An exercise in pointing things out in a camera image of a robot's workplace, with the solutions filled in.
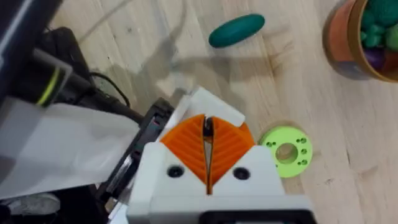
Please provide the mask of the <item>white orange right gripper left finger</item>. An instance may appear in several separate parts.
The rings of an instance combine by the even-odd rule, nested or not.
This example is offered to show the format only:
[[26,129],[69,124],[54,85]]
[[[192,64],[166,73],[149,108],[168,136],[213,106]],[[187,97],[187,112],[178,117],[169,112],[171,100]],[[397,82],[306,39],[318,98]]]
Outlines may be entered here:
[[128,215],[199,215],[206,210],[204,122],[203,114],[196,115],[145,145]]

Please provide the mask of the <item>white orange right gripper right finger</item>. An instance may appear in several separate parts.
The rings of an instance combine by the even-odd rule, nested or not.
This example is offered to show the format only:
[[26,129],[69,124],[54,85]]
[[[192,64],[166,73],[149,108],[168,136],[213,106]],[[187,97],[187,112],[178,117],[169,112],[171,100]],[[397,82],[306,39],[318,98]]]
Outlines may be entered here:
[[213,138],[208,195],[266,196],[285,194],[269,149],[255,144],[248,127],[212,118]]

